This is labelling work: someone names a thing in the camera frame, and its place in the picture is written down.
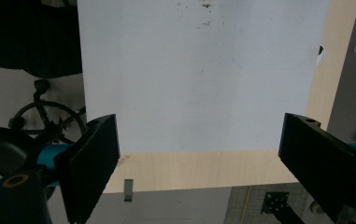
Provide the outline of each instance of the stain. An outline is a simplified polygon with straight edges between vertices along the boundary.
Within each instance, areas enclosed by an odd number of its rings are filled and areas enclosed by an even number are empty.
[[[119,166],[123,165],[128,160],[129,160],[129,156],[128,155],[124,156],[123,158],[120,158],[116,167],[119,167]]]

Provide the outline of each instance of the chair wheel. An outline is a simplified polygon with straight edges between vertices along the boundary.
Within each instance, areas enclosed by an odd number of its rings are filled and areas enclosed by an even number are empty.
[[[10,119],[8,123],[8,127],[13,130],[22,130],[24,126],[25,126],[25,119],[23,117]]]

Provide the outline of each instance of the black cloth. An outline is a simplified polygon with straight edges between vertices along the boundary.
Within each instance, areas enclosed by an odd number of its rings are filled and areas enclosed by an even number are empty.
[[[0,0],[0,67],[41,78],[81,73],[77,7]]]

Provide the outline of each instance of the metal bracket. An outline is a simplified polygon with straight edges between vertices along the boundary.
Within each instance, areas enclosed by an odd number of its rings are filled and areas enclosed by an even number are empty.
[[[124,201],[126,203],[131,203],[133,198],[134,180],[125,179],[124,180]]]
[[[288,205],[289,192],[266,192],[264,196],[262,214],[273,214]]]

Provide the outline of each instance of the black bracket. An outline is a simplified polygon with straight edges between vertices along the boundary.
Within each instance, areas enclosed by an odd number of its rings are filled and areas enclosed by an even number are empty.
[[[305,224],[288,205],[289,192],[266,192],[262,214],[273,214],[282,224]]]

